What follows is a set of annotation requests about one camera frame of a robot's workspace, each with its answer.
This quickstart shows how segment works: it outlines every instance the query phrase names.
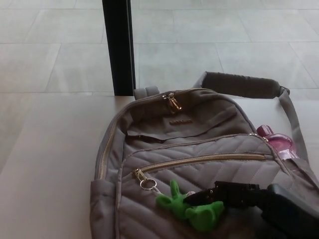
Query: backpack strap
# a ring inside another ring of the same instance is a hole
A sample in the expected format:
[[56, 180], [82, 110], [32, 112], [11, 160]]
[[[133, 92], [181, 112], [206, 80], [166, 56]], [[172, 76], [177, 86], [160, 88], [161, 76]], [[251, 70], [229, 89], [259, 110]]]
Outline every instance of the backpack strap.
[[279, 98], [291, 125], [297, 154], [307, 162], [308, 154], [295, 107], [289, 97], [290, 91], [277, 81], [265, 78], [205, 72], [194, 85], [195, 88], [207, 88], [221, 94], [241, 96], [253, 99]]
[[159, 94], [159, 90], [156, 86], [149, 86], [146, 88], [139, 88], [134, 90], [135, 100], [139, 100], [148, 96], [153, 96]]

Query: key ring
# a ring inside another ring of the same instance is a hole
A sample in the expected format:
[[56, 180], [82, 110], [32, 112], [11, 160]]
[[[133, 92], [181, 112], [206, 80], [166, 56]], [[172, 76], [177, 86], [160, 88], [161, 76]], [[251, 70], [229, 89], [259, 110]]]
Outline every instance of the key ring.
[[[151, 186], [150, 188], [145, 188], [143, 187], [143, 184], [147, 183], [147, 182], [152, 182], [154, 185]], [[157, 182], [152, 179], [152, 178], [146, 178], [146, 179], [143, 179], [141, 182], [140, 182], [140, 187], [143, 189], [143, 190], [146, 190], [146, 191], [150, 191], [150, 190], [153, 190], [154, 188], [156, 188], [156, 185], [157, 185]]]

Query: green keychain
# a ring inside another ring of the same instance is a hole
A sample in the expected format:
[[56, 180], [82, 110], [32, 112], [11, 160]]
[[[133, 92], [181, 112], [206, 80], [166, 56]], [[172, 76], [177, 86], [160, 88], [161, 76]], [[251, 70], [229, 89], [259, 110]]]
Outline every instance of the green keychain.
[[175, 180], [170, 181], [170, 193], [172, 197], [163, 194], [158, 195], [156, 203], [160, 207], [171, 211], [179, 220], [188, 220], [198, 232], [209, 232], [217, 226], [218, 220], [224, 211], [223, 202], [192, 207], [183, 202], [188, 194], [179, 192], [179, 187]]

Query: table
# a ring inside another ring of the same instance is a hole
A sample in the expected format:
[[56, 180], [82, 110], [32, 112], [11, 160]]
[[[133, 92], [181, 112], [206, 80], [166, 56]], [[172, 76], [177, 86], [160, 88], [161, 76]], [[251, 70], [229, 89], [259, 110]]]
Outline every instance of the table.
[[[89, 239], [90, 182], [103, 134], [133, 97], [39, 96], [0, 174], [1, 239]], [[255, 126], [290, 135], [278, 101], [236, 99]], [[296, 101], [319, 176], [319, 104]]]

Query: backpack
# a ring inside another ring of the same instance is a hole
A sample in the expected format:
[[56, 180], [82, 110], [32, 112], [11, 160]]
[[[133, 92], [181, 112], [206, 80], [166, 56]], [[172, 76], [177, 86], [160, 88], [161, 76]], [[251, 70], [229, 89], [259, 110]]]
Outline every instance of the backpack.
[[[291, 123], [299, 158], [281, 160], [240, 106], [229, 97], [279, 98]], [[319, 182], [310, 169], [289, 90], [276, 81], [205, 72], [194, 88], [160, 94], [135, 91], [136, 101], [111, 121], [98, 150], [91, 183], [93, 239], [249, 239], [282, 234], [261, 211], [229, 209], [211, 233], [196, 232], [156, 205], [170, 195], [170, 180], [182, 193], [214, 187], [216, 181], [279, 184], [319, 206]]]

